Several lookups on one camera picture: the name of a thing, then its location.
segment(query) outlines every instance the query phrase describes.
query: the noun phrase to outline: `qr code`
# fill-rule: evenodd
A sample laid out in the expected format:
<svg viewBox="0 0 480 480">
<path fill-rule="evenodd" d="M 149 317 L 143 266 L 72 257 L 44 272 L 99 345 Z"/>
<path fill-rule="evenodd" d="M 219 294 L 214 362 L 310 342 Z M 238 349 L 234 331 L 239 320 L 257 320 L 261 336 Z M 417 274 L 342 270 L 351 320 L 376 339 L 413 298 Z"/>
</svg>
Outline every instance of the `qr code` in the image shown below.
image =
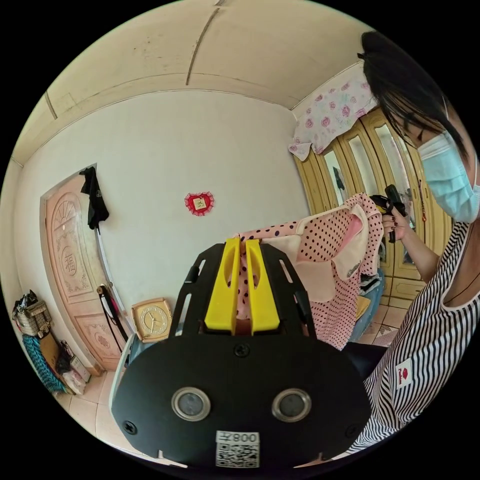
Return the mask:
<svg viewBox="0 0 480 480">
<path fill-rule="evenodd" d="M 217 443 L 216 466 L 237 469 L 257 468 L 260 444 L 258 443 Z"/>
</svg>

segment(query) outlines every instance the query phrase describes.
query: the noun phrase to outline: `face mask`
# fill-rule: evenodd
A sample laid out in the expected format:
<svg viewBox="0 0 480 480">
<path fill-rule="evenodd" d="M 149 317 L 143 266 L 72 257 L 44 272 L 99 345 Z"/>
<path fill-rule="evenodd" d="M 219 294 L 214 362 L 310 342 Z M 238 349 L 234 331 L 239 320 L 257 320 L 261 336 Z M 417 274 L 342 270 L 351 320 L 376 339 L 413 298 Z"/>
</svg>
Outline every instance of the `face mask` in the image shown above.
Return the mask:
<svg viewBox="0 0 480 480">
<path fill-rule="evenodd" d="M 452 136 L 448 132 L 437 135 L 424 143 L 418 149 L 418 154 L 426 182 L 438 205 L 457 222 L 474 222 L 480 212 L 480 185 L 470 185 Z M 474 182 L 478 165 L 475 157 Z"/>
</svg>

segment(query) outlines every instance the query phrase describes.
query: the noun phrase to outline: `floral cloth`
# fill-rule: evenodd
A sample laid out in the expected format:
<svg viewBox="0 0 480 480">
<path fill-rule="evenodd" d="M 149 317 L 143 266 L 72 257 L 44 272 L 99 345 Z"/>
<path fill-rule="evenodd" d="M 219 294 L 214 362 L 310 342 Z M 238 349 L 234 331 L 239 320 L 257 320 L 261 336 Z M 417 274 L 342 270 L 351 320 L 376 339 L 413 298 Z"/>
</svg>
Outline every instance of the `floral cloth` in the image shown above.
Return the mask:
<svg viewBox="0 0 480 480">
<path fill-rule="evenodd" d="M 362 64 L 351 69 L 350 80 L 320 93 L 297 123 L 293 142 L 288 151 L 304 162 L 310 147 L 316 154 L 339 135 L 348 132 L 354 123 L 377 106 L 369 84 L 364 76 Z"/>
</svg>

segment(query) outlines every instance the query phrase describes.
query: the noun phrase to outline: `ceiling crack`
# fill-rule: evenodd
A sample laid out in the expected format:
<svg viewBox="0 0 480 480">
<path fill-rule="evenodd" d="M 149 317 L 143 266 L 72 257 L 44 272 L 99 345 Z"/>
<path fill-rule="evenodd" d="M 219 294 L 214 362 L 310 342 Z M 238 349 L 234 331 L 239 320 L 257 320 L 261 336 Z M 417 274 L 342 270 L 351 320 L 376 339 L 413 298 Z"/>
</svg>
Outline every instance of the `ceiling crack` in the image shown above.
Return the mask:
<svg viewBox="0 0 480 480">
<path fill-rule="evenodd" d="M 54 107 L 52 106 L 52 102 L 50 101 L 49 93 L 47 91 L 45 92 L 44 97 L 46 100 L 46 104 L 50 109 L 50 113 L 53 115 L 53 118 L 56 120 L 58 118 L 58 115 L 55 113 Z"/>
<path fill-rule="evenodd" d="M 209 26 L 212 23 L 212 20 L 215 18 L 215 15 L 219 12 L 219 10 L 220 10 L 220 8 L 216 8 L 213 11 L 213 13 L 210 15 L 210 18 L 208 19 L 205 26 L 203 27 L 203 30 L 201 31 L 200 36 L 198 37 L 198 41 L 196 42 L 196 45 L 195 45 L 195 50 L 193 51 L 193 54 L 191 56 L 190 66 L 188 67 L 188 73 L 186 74 L 186 81 L 185 81 L 186 86 L 190 83 L 190 75 L 192 74 L 192 69 L 194 67 L 195 58 L 196 58 L 197 53 L 199 51 L 200 44 L 202 43 L 202 40 L 204 38 L 205 33 L 209 29 Z"/>
</svg>

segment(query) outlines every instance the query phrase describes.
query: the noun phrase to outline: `black hair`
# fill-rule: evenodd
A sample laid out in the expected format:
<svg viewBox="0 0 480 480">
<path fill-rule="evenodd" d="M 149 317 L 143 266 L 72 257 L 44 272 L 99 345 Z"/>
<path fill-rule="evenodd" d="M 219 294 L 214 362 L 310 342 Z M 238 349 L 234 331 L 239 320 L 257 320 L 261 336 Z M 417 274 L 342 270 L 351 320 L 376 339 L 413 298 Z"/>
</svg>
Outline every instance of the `black hair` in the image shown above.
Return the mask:
<svg viewBox="0 0 480 480">
<path fill-rule="evenodd" d="M 447 131 L 461 155 L 467 151 L 457 129 L 445 112 L 445 95 L 432 77 L 394 42 L 377 31 L 361 36 L 363 73 L 381 111 L 397 134 L 405 138 L 405 125 L 435 134 Z M 404 124 L 399 125 L 393 115 Z"/>
</svg>

